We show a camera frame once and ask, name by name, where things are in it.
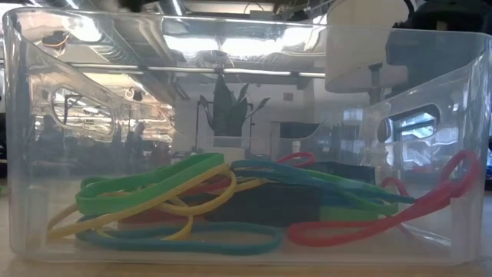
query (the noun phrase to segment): plastic container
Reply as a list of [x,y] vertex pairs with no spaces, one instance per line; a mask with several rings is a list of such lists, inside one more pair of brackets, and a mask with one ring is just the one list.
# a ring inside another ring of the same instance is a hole
[[[9,12],[4,30],[21,256],[452,265],[479,255],[487,35],[37,8]],[[182,226],[191,234],[163,239]]]

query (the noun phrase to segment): green rubber band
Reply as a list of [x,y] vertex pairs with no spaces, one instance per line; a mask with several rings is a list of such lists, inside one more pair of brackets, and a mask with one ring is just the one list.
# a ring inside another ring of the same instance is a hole
[[[81,191],[75,196],[77,207],[83,215],[120,212],[147,202],[222,164],[222,154],[207,153],[193,155],[177,164],[144,174],[116,179],[91,177],[82,181]],[[130,195],[101,196],[107,192],[119,191],[134,192]]]

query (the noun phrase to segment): person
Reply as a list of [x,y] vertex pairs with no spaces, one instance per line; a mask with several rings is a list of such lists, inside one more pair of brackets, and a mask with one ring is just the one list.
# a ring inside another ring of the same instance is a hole
[[171,155],[169,154],[169,144],[166,142],[159,142],[157,147],[152,150],[151,164],[152,168],[168,166],[171,164]]
[[145,170],[145,157],[143,149],[143,140],[145,125],[139,122],[133,132],[128,132],[125,142],[125,152],[127,155],[127,171],[139,173]]

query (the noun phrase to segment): potted plant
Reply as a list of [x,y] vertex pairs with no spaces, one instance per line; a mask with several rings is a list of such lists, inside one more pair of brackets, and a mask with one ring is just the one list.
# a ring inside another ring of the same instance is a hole
[[246,120],[262,109],[270,100],[270,98],[264,98],[258,107],[254,108],[252,104],[248,104],[246,97],[248,87],[249,84],[246,84],[236,98],[225,84],[224,76],[219,75],[215,83],[212,112],[208,107],[208,100],[200,95],[200,105],[207,115],[208,125],[214,131],[214,136],[218,137],[214,140],[215,146],[240,147],[241,140],[231,138],[240,138]]

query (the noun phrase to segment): blue rubber band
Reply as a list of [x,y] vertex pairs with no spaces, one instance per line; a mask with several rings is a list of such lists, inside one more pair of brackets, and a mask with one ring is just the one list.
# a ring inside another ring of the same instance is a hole
[[283,165],[269,161],[241,160],[232,162],[231,169],[237,177],[256,177],[269,179],[271,181],[283,182],[285,184],[312,185],[331,193],[352,193],[365,199],[381,199],[389,203],[413,204],[412,197],[394,195],[383,190],[368,188],[361,182],[348,182],[346,185],[340,182],[328,182],[309,175],[303,169],[297,169],[290,165]]
[[156,229],[139,229],[129,231],[107,231],[111,237],[99,235],[94,230],[76,234],[77,239],[108,249],[123,251],[153,252],[204,252],[223,255],[258,255],[274,251],[281,243],[280,229],[264,225],[240,222],[219,222],[194,225],[192,232],[239,231],[260,235],[270,235],[270,242],[258,244],[232,245],[219,242],[175,242],[155,239],[157,236],[171,235],[181,227],[164,227]]

